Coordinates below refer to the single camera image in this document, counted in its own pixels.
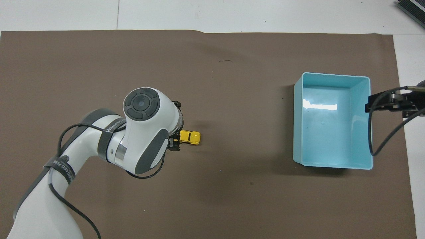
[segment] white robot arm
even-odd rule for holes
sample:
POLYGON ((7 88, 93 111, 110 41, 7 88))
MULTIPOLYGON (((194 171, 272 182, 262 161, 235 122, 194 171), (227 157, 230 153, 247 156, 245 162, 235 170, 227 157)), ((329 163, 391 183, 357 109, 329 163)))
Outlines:
POLYGON ((167 148, 179 150, 183 127, 179 108, 179 102, 172 102, 156 89, 143 87, 126 96, 125 118, 108 109, 87 114, 70 139, 58 146, 58 154, 45 165, 19 202, 7 238, 83 238, 59 199, 87 158, 98 155, 135 177, 150 171, 167 148))

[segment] round button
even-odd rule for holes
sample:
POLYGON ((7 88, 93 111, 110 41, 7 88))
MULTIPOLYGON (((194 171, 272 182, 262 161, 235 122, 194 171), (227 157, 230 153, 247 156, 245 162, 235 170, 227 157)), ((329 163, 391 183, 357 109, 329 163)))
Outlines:
POLYGON ((158 96, 158 94, 156 93, 155 90, 151 89, 151 88, 147 88, 147 87, 143 87, 140 89, 140 93, 141 94, 146 94, 147 96, 149 96, 150 98, 155 98, 158 96))
POLYGON ((131 100, 137 95, 136 91, 131 92, 130 94, 127 95, 127 97, 125 98, 124 101, 124 105, 125 106, 130 106, 131 105, 131 100))
POLYGON ((133 108, 137 111, 144 111, 149 107, 149 99, 144 95, 139 95, 133 101, 133 108))

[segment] robot control buttons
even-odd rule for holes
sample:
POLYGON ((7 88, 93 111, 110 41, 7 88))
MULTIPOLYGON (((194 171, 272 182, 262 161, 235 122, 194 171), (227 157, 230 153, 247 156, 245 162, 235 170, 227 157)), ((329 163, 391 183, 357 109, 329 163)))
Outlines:
POLYGON ((133 120, 145 121, 158 112, 160 103, 155 90, 143 87, 127 95, 124 100, 124 111, 133 120))

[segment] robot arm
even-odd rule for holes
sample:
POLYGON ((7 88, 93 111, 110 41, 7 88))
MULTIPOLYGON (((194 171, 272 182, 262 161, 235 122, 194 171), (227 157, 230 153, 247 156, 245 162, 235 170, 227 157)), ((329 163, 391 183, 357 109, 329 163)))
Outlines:
POLYGON ((369 152, 372 156, 376 156, 390 138, 405 124, 417 116, 425 116, 425 80, 419 82, 417 86, 402 86, 380 92, 369 96, 368 103, 365 104, 365 112, 369 113, 368 118, 368 143, 369 152), (406 94, 397 93, 398 90, 410 90, 412 92, 406 94), (372 113, 374 111, 401 111, 405 120, 401 122, 391 133, 384 139, 374 152, 372 149, 372 113))
POLYGON ((102 131, 89 127, 76 129, 60 153, 50 161, 69 168, 66 166, 63 171, 44 168, 21 199, 8 239, 82 238, 78 225, 64 204, 52 194, 49 183, 64 197, 87 158, 95 155, 131 174, 148 172, 163 158, 167 148, 179 150, 176 139, 183 126, 179 107, 180 103, 171 102, 156 89, 139 88, 124 100, 125 118, 108 109, 86 115, 82 123, 102 131))

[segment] velcro strap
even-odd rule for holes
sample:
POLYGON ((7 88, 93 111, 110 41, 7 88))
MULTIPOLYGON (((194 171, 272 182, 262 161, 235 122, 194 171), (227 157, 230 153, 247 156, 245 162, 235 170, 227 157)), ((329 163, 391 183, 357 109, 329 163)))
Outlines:
POLYGON ((67 162, 69 157, 64 155, 60 158, 57 156, 52 157, 45 165, 45 168, 54 168, 56 171, 60 172, 68 182, 68 185, 72 183, 75 178, 74 169, 67 162))
POLYGON ((97 145, 97 155, 101 159, 106 160, 108 163, 110 163, 110 161, 108 160, 108 157, 106 155, 108 153, 109 142, 112 139, 113 133, 125 123, 126 120, 120 117, 112 121, 108 126, 106 126, 106 128, 102 131, 102 134, 100 135, 99 143, 97 145))

